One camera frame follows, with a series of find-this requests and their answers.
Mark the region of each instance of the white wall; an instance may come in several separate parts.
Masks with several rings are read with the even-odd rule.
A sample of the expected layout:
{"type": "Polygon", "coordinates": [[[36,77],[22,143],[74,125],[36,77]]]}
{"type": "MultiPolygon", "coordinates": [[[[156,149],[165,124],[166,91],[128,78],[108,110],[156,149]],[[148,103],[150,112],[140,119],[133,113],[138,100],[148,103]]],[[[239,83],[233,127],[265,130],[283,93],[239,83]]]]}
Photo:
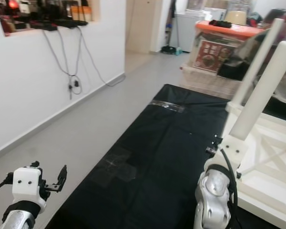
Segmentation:
{"type": "MultiPolygon", "coordinates": [[[[100,4],[100,21],[82,30],[101,75],[110,81],[124,73],[126,5],[125,0],[100,4]]],[[[60,29],[73,72],[79,32],[60,29]]],[[[64,66],[57,32],[47,34],[64,66]]],[[[78,76],[84,94],[70,101],[67,76],[57,67],[41,31],[4,37],[0,26],[0,149],[103,85],[83,47],[78,76]]]]}
{"type": "Polygon", "coordinates": [[[263,18],[272,8],[286,9],[286,0],[255,0],[254,11],[258,12],[263,18]]]}

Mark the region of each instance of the clear tape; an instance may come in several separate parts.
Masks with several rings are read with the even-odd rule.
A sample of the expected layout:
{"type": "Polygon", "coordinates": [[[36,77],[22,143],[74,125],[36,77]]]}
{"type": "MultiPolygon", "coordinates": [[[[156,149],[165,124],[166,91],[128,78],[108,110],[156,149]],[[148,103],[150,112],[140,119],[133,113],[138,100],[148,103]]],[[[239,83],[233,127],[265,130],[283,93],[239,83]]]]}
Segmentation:
{"type": "Polygon", "coordinates": [[[149,105],[156,105],[156,106],[161,106],[164,107],[166,109],[169,109],[171,111],[176,111],[179,113],[182,113],[184,111],[184,107],[177,105],[177,104],[172,104],[169,102],[164,102],[164,101],[159,101],[159,100],[152,100],[149,105]]]}

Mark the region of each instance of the silver metal joint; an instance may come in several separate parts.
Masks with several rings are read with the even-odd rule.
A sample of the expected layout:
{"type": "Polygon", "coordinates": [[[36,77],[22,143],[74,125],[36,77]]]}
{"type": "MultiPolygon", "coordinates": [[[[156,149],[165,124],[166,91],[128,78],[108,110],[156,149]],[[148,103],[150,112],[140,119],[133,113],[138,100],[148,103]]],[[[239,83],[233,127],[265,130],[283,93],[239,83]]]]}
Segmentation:
{"type": "Polygon", "coordinates": [[[35,224],[34,216],[23,210],[10,211],[0,229],[31,229],[35,224]]]}
{"type": "Polygon", "coordinates": [[[210,169],[200,176],[195,197],[197,207],[194,229],[225,229],[231,215],[228,207],[230,179],[210,169]]]}

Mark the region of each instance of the black tablecloth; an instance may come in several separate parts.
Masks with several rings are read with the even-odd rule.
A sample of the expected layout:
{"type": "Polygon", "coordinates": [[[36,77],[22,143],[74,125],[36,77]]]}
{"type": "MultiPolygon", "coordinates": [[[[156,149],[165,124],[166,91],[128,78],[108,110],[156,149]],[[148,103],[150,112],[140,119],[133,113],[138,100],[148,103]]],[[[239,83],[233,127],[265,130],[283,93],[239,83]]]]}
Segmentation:
{"type": "MultiPolygon", "coordinates": [[[[172,85],[165,85],[154,100],[47,229],[193,228],[194,191],[208,159],[204,150],[222,132],[227,100],[172,85]]],[[[244,229],[276,228],[242,209],[238,217],[244,229]]]]}

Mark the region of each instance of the orange lid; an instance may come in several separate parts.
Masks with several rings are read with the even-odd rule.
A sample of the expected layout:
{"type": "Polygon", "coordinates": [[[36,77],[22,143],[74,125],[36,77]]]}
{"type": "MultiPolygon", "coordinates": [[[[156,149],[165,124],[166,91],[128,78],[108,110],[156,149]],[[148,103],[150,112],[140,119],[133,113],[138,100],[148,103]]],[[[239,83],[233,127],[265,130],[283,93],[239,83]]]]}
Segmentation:
{"type": "Polygon", "coordinates": [[[264,31],[263,29],[248,27],[244,25],[232,24],[231,28],[223,28],[218,26],[209,25],[209,21],[200,21],[196,24],[196,28],[201,30],[208,30],[210,32],[221,32],[225,34],[242,36],[242,37],[253,37],[258,33],[264,31]]]}

